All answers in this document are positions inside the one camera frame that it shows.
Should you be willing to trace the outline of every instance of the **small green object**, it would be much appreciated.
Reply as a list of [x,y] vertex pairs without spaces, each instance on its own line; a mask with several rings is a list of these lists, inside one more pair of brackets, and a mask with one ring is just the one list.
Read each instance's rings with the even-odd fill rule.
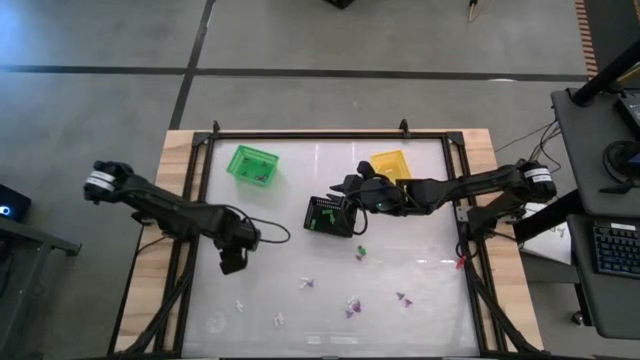
[[239,145],[227,167],[227,172],[238,180],[267,186],[276,173],[279,157],[264,151]]
[[322,210],[321,214],[322,214],[322,215],[329,215],[329,222],[330,222],[332,225],[335,225],[335,223],[336,223],[336,218],[333,216],[333,209],[325,209],[325,210]]

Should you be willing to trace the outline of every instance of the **cable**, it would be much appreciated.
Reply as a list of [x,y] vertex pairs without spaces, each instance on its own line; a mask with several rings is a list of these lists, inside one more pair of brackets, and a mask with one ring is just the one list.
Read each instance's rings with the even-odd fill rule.
[[152,242],[150,242],[150,243],[148,243],[148,244],[144,245],[143,247],[139,248],[139,249],[138,249],[138,251],[136,251],[136,255],[140,255],[140,253],[142,252],[142,250],[144,250],[144,249],[146,249],[146,248],[148,248],[148,247],[150,247],[150,246],[153,246],[153,245],[155,245],[155,244],[159,243],[160,241],[162,241],[162,240],[166,239],[167,237],[168,237],[168,236],[163,236],[163,237],[161,237],[161,238],[159,238],[159,239],[153,240]]
[[497,231],[495,231],[495,230],[490,230],[489,232],[490,232],[491,234],[493,234],[493,235],[502,236],[503,238],[506,238],[506,239],[509,239],[509,240],[518,241],[518,239],[514,238],[514,237],[513,237],[513,236],[511,236],[511,235],[503,234],[503,233],[501,233],[501,232],[497,232]]
[[[459,258],[462,258],[464,256],[464,254],[462,253],[462,242],[458,241],[458,243],[456,244],[455,250],[456,250],[456,255],[458,255]],[[478,256],[479,252],[480,250],[476,246],[476,252],[474,252],[473,254],[469,254],[469,257],[467,258],[467,260],[471,260],[474,257]]]
[[[355,194],[360,194],[360,193],[364,193],[364,192],[374,192],[374,191],[380,191],[380,190],[396,190],[399,191],[400,194],[402,194],[403,196],[405,196],[410,202],[413,203],[413,205],[415,205],[416,208],[421,208],[420,205],[418,205],[418,202],[415,201],[415,199],[413,199],[411,196],[409,196],[409,194],[407,194],[406,191],[404,191],[404,189],[402,189],[401,187],[397,186],[397,185],[389,185],[389,186],[380,186],[374,189],[359,189],[359,190],[354,190],[351,191],[347,194],[345,194],[344,196],[344,200],[340,202],[340,212],[342,214],[342,221],[345,223],[345,225],[349,226],[350,222],[347,219],[347,211],[346,211],[346,206],[345,204],[348,202],[349,205],[351,205],[351,199],[349,199],[350,197],[352,197]],[[355,231],[355,230],[351,230],[351,229],[346,229],[347,231],[349,231],[352,235],[362,235],[367,231],[367,228],[369,227],[369,219],[367,218],[367,209],[364,206],[364,203],[362,203],[362,200],[360,199],[353,199],[358,201],[358,208],[360,210],[362,210],[362,215],[364,217],[364,226],[362,227],[362,230],[360,231]],[[401,202],[400,204],[398,204],[399,206],[401,206],[404,209],[404,203]]]
[[[247,220],[247,222],[249,223],[249,225],[251,225],[251,229],[253,230],[253,239],[254,239],[255,241],[260,241],[260,242],[264,242],[264,243],[268,243],[268,244],[284,244],[284,243],[286,243],[287,241],[289,241],[289,239],[291,239],[291,233],[290,233],[290,232],[289,232],[289,230],[287,230],[287,228],[285,228],[283,225],[280,225],[280,224],[278,224],[278,223],[274,223],[274,222],[271,222],[271,221],[266,221],[266,220],[262,220],[262,219],[252,218],[252,217],[250,217],[249,215],[247,215],[247,213],[245,213],[244,211],[242,211],[242,210],[238,209],[238,208],[237,208],[237,207],[235,207],[235,206],[226,205],[226,204],[221,204],[220,206],[223,206],[223,207],[226,207],[226,208],[228,208],[228,209],[231,209],[231,210],[234,210],[234,211],[236,211],[236,212],[239,212],[239,213],[240,213],[240,215],[244,216],[243,221],[244,221],[244,220]],[[284,230],[284,231],[287,233],[287,238],[286,238],[285,240],[266,240],[266,239],[260,239],[260,238],[258,238],[258,231],[256,230],[256,226],[255,226],[255,224],[253,223],[254,221],[256,221],[256,222],[261,222],[261,223],[268,224],[268,225],[273,225],[273,226],[276,226],[276,227],[281,228],[282,230]]]
[[530,132],[530,133],[528,133],[528,134],[526,134],[526,135],[524,135],[524,136],[521,136],[521,137],[519,137],[519,138],[517,138],[517,139],[515,139],[515,140],[513,140],[513,141],[510,141],[510,142],[506,143],[505,145],[500,146],[500,147],[499,147],[498,149],[496,149],[494,152],[498,152],[498,151],[500,151],[500,150],[504,150],[506,147],[511,146],[511,145],[513,145],[513,144],[517,143],[518,141],[521,141],[521,140],[524,140],[524,139],[526,139],[526,138],[528,138],[528,137],[530,137],[530,136],[533,136],[533,135],[535,135],[537,132],[539,132],[540,130],[542,130],[542,129],[546,128],[546,127],[547,127],[547,126],[549,126],[549,125],[550,125],[550,124],[544,125],[544,126],[542,126],[542,127],[538,128],[538,129],[536,129],[536,130],[534,130],[534,131],[532,131],[532,132]]
[[557,119],[552,121],[549,125],[546,126],[546,129],[544,130],[544,132],[542,133],[542,136],[540,137],[540,141],[538,142],[538,145],[536,145],[535,148],[533,148],[533,151],[531,152],[531,155],[529,156],[529,160],[537,160],[538,156],[540,156],[540,147],[542,146],[542,144],[545,142],[545,137],[547,136],[547,132],[549,132],[549,129],[551,129],[551,127],[556,123],[556,121],[558,121]]
[[555,138],[556,136],[560,135],[561,131],[560,131],[560,125],[556,125],[555,128],[553,128],[553,130],[551,131],[551,133],[547,136],[547,133],[549,132],[549,129],[552,128],[552,126],[554,124],[557,123],[557,119],[554,120],[553,122],[551,122],[551,124],[549,124],[547,126],[547,128],[545,129],[544,133],[542,133],[542,136],[540,137],[540,141],[538,143],[538,145],[533,149],[533,151],[531,152],[531,156],[529,156],[529,160],[537,160],[538,157],[540,156],[540,153],[544,154],[544,156],[551,160],[556,166],[557,168],[551,171],[551,174],[559,171],[560,169],[562,169],[562,165],[557,162],[554,158],[552,158],[547,151],[544,149],[544,146],[547,144],[547,142],[549,142],[549,140]]
[[265,243],[269,243],[269,244],[284,244],[287,241],[289,241],[291,239],[291,233],[289,232],[289,230],[287,230],[286,227],[278,224],[278,223],[274,223],[272,221],[267,221],[267,220],[262,220],[262,219],[256,219],[256,218],[248,218],[251,221],[256,221],[256,222],[260,222],[263,224],[267,224],[267,225],[272,225],[275,227],[279,227],[280,229],[282,229],[285,233],[287,233],[287,238],[284,240],[265,240],[265,239],[260,239],[261,242],[265,242]]

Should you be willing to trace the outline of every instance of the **small pink object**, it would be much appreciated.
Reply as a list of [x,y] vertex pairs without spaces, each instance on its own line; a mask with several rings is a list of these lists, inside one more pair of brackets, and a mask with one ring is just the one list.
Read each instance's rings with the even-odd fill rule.
[[353,304],[351,304],[351,310],[359,313],[362,311],[362,304],[360,304],[360,300],[357,300]]

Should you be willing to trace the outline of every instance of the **gray floor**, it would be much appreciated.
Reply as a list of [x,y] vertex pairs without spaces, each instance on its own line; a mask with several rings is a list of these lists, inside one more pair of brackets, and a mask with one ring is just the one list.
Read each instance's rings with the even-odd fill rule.
[[[218,0],[201,67],[584,74],[571,0]],[[0,0],[0,65],[178,66],[189,59],[205,0]],[[95,207],[82,184],[98,159],[152,179],[179,76],[0,74],[0,183],[30,196],[29,224],[83,243],[55,256],[24,348],[46,359],[107,349],[139,227],[124,205]],[[458,80],[196,77],[181,128],[488,127],[496,148],[553,120],[549,93],[579,84]],[[526,157],[537,136],[499,151]],[[560,137],[549,154],[575,186]],[[533,284],[545,347],[558,354],[640,352],[572,327],[575,296]]]
[[340,12],[322,1],[219,0],[200,65],[585,73],[573,1],[481,5],[468,25],[468,1],[366,0]]

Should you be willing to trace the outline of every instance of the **keyboard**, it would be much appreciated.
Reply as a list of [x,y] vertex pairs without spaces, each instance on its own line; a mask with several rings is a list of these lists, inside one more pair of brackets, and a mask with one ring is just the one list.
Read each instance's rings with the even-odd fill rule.
[[640,278],[640,231],[629,224],[593,224],[597,273]]

